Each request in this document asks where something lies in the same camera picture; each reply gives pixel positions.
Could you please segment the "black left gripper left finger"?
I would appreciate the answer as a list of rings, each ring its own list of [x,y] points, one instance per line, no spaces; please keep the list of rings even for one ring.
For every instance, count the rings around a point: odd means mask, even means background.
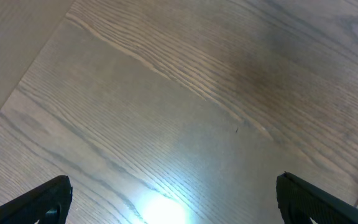
[[[2,223],[65,224],[73,197],[67,175],[48,182],[0,206]]]

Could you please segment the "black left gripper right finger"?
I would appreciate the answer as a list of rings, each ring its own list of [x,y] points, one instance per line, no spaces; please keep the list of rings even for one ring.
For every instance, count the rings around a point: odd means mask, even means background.
[[[358,224],[358,208],[292,173],[277,177],[276,193],[285,224]]]

